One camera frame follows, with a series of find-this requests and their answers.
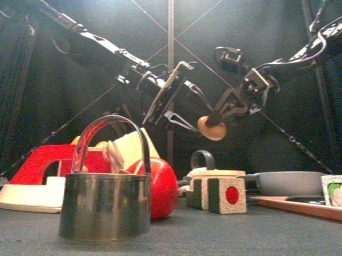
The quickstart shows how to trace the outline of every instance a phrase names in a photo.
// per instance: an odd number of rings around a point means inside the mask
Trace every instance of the wooden block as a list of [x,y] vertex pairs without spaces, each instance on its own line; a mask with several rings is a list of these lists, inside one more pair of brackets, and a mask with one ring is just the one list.
[[242,178],[210,178],[209,211],[219,214],[245,213],[246,188]]
[[[148,149],[150,149],[150,157],[159,158],[158,151],[155,149],[154,143],[150,139],[147,131],[142,128],[142,132],[144,133]],[[116,146],[119,148],[120,154],[124,159],[124,169],[127,169],[139,159],[143,158],[142,155],[142,141],[139,138],[138,132],[131,132],[126,134],[123,137],[115,140]]]

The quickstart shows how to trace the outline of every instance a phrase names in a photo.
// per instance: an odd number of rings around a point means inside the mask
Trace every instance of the gray pot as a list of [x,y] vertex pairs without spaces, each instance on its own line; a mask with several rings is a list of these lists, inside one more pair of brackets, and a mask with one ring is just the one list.
[[255,181],[262,195],[303,196],[322,195],[322,180],[325,174],[309,171],[263,172],[249,174],[242,178]]

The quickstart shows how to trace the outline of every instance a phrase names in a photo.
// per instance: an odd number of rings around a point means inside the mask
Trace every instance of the bucket handle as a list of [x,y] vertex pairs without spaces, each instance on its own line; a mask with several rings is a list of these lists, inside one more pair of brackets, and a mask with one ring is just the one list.
[[87,153],[87,149],[88,149],[88,144],[92,140],[92,137],[95,136],[98,131],[104,126],[107,126],[108,124],[115,123],[118,121],[130,124],[134,127],[134,129],[136,130],[136,133],[139,135],[140,142],[142,142],[144,173],[148,175],[151,174],[150,149],[148,149],[148,143],[147,143],[146,136],[144,136],[140,128],[136,126],[136,124],[128,118],[126,118],[120,115],[115,115],[115,114],[106,115],[106,116],[100,117],[99,119],[96,119],[87,126],[86,130],[83,131],[78,145],[76,145],[75,154],[74,154],[74,161],[72,161],[72,168],[71,168],[72,173],[82,172],[83,163],[84,163],[84,159],[86,159],[86,153]]

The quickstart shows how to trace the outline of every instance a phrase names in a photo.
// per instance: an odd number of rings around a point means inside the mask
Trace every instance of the wooden cube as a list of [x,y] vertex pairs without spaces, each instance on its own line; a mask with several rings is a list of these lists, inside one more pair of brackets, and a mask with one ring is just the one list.
[[210,212],[219,214],[247,212],[246,188],[242,178],[210,178],[207,192]]

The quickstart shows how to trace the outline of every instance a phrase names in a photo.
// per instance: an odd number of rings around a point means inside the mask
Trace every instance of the red apple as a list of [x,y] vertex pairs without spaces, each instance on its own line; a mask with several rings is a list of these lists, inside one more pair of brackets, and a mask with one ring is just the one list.
[[[178,183],[170,164],[160,158],[151,161],[151,218],[167,217],[176,205]],[[136,161],[127,169],[130,173],[144,174],[143,160]]]

